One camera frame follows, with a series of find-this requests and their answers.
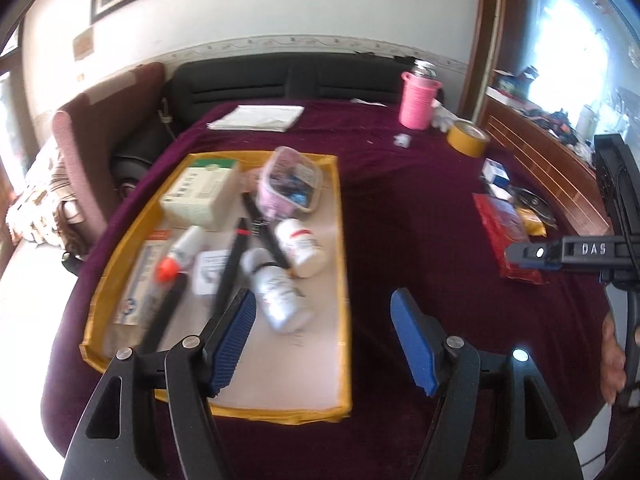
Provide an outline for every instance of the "yellow tape roll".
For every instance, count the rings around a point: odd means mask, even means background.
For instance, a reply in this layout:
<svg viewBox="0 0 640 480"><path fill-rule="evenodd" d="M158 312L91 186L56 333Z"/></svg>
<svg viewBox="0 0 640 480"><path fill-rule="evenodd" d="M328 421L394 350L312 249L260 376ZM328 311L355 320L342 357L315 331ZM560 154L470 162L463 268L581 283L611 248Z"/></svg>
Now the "yellow tape roll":
<svg viewBox="0 0 640 480"><path fill-rule="evenodd" d="M456 121L449 133L447 142L468 156L482 156L491 138L480 128L477 128L469 121Z"/></svg>

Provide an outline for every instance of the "wooden shelf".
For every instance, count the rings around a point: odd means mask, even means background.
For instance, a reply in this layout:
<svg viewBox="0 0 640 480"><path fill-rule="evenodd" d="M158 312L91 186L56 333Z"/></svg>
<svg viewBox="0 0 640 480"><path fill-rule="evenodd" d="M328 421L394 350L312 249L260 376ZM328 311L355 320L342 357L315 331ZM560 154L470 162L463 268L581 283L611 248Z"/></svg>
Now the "wooden shelf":
<svg viewBox="0 0 640 480"><path fill-rule="evenodd" d="M485 98L479 126L505 149L556 199L567 220L582 236L610 232L593 170L513 108Z"/></svg>

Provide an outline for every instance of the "purple tablecloth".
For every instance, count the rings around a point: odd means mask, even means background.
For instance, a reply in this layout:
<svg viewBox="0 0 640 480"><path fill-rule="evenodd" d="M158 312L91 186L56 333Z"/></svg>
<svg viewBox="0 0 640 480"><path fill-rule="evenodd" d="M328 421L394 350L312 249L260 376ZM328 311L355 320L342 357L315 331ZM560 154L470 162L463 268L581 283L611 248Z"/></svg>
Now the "purple tablecloth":
<svg viewBox="0 0 640 480"><path fill-rule="evenodd" d="M390 322L389 299L400 286L447 333L478 349L529 349L570 430L581 434L604 403L598 382L607 303L596 278L549 273L542 286L500 279L471 196L482 192L482 159L456 152L437 132L412 134L408 149L394 146L393 137L404 131L394 107L305 105L286 134L212 132L206 123L234 104L212 110L180 135L117 210L82 268L52 350L42 418L54 446L66 452L99 380L82 362L78 344L102 270L146 201L188 153L284 144L338 156L353 314L353 412L339 424L297 427L217 418L236 478L409 477L434 402L412 384ZM536 189L509 154L492 149L488 155L505 164L516 184ZM474 478L482 463L488 404L481 396L464 478ZM161 403L159 427L171 478L180 478Z"/></svg>

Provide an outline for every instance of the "pink thermos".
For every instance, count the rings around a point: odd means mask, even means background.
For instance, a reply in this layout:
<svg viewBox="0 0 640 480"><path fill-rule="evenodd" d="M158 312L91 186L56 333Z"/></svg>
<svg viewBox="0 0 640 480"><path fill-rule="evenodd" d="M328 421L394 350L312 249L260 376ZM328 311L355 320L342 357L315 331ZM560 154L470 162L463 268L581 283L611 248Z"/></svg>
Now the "pink thermos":
<svg viewBox="0 0 640 480"><path fill-rule="evenodd" d="M433 100L442 87L436 79L433 65L415 60L411 72L402 72L404 91L400 103L400 123L412 130L424 130L431 124Z"/></svg>

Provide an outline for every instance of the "blue gripper pad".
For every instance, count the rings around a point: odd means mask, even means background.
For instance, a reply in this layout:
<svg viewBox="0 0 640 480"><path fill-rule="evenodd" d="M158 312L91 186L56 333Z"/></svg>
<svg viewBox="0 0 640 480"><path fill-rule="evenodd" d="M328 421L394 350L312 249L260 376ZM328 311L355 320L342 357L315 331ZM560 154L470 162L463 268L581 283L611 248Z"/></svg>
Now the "blue gripper pad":
<svg viewBox="0 0 640 480"><path fill-rule="evenodd" d="M255 294L247 292L234 320L226 330L213 358L210 386L218 391L229 386L255 321Z"/></svg>
<svg viewBox="0 0 640 480"><path fill-rule="evenodd" d="M391 321L415 383L434 397L445 379L442 362L447 336L438 321L425 316L405 288L391 296Z"/></svg>

